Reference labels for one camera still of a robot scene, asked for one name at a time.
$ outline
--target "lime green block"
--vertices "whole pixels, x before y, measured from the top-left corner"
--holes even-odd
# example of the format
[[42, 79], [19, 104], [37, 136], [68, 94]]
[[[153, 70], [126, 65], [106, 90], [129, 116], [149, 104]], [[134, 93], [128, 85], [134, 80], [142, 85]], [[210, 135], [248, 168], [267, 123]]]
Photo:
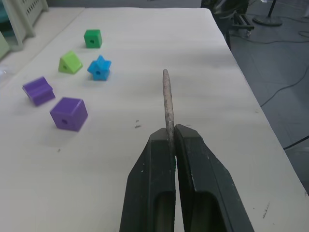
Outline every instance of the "lime green block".
[[87, 48], [100, 48], [102, 45], [102, 36], [100, 30], [87, 30], [84, 35]]
[[60, 58], [58, 71], [62, 73], [76, 74], [82, 67], [83, 64], [78, 59], [77, 55], [74, 52], [69, 51]]

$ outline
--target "black cable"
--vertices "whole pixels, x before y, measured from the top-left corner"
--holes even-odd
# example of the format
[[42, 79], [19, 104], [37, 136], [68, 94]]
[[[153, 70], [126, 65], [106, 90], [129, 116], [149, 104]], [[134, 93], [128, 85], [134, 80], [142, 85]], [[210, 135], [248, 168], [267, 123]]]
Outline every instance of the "black cable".
[[285, 5], [285, 6], [294, 8], [294, 9], [300, 9], [300, 10], [302, 10], [302, 8], [300, 8], [300, 7], [295, 7], [295, 6], [292, 6], [292, 5], [287, 4], [287, 3], [284, 3], [284, 2], [278, 2], [278, 4]]
[[304, 41], [293, 41], [293, 40], [274, 40], [274, 41], [269, 41], [269, 42], [262, 42], [262, 41], [254, 41], [254, 40], [249, 40], [247, 38], [244, 38], [240, 35], [235, 35], [235, 34], [231, 34], [231, 36], [233, 37], [238, 37], [238, 38], [241, 38], [242, 40], [245, 40], [245, 41], [248, 41], [248, 42], [251, 42], [251, 43], [255, 43], [255, 44], [273, 44], [273, 43], [296, 43], [296, 44], [302, 44], [302, 43], [309, 43], [309, 40], [304, 40]]
[[[247, 13], [247, 15], [253, 15], [253, 16], [262, 16], [261, 14], [252, 14], [252, 13]], [[299, 23], [309, 23], [309, 20], [306, 21], [306, 20], [300, 20], [300, 19], [297, 19], [297, 18], [292, 18], [292, 17], [288, 17], [288, 16], [277, 16], [279, 18], [287, 18], [287, 19], [290, 19], [290, 20], [293, 20], [293, 21], [296, 21], [296, 22], [299, 22]]]
[[302, 37], [306, 37], [306, 38], [309, 38], [309, 31], [305, 31], [305, 30], [300, 30], [299, 32], [298, 32], [298, 34], [300, 35], [300, 36], [302, 36]]
[[284, 150], [289, 149], [289, 148], [291, 148], [292, 146], [295, 146], [295, 145], [297, 145], [297, 144], [299, 144], [299, 143], [301, 143], [301, 142], [303, 142], [303, 141], [305, 141], [305, 140], [307, 140], [307, 139], [309, 139], [309, 135], [306, 136], [305, 138], [302, 138], [301, 140], [298, 140], [297, 142], [295, 142], [295, 143], [293, 143], [293, 144], [291, 144], [291, 145], [285, 147]]
[[257, 0], [254, 0], [253, 2], [249, 3], [248, 7], [253, 5]]
[[285, 86], [285, 87], [282, 87], [280, 89], [278, 89], [266, 102], [264, 102], [263, 104], [261, 104], [261, 107], [263, 107], [265, 104], [267, 104], [271, 99], [273, 99], [277, 93], [279, 93], [281, 90], [284, 90], [284, 89], [287, 89], [287, 88], [291, 88], [293, 86], [296, 86], [299, 82], [301, 82], [305, 77], [306, 77], [306, 74], [307, 74], [307, 71], [309, 70], [309, 65], [307, 66], [306, 68], [306, 71], [304, 73], [304, 75], [297, 81], [295, 82], [294, 84], [291, 84], [289, 86]]

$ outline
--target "purple cube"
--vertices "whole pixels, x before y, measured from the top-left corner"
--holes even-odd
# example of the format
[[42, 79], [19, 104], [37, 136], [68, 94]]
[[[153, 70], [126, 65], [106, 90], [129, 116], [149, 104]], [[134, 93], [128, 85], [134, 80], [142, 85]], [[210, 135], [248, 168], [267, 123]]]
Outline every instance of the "purple cube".
[[23, 85], [23, 90], [36, 106], [55, 98], [53, 88], [43, 76]]
[[79, 131], [88, 117], [82, 99], [62, 98], [50, 112], [59, 129]]

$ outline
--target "blue star-shaped block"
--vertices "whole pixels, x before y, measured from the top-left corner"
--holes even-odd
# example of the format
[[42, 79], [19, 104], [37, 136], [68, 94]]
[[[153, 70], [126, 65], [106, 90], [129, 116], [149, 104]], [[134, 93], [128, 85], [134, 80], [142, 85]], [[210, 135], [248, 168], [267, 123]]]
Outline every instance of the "blue star-shaped block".
[[106, 81], [110, 74], [110, 66], [112, 62], [105, 60], [103, 56], [99, 56], [94, 60], [87, 69], [93, 76], [94, 81]]

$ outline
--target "wooden skewer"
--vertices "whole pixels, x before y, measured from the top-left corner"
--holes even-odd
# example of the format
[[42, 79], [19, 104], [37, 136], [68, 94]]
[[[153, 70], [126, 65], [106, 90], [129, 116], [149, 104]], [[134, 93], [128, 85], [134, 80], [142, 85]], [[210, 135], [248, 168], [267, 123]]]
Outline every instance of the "wooden skewer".
[[172, 90], [170, 86], [169, 73], [166, 69], [163, 70], [163, 98], [164, 98], [164, 111], [165, 111], [165, 124], [166, 131], [168, 134], [169, 148], [171, 154], [174, 152], [174, 110], [173, 110], [173, 99]]

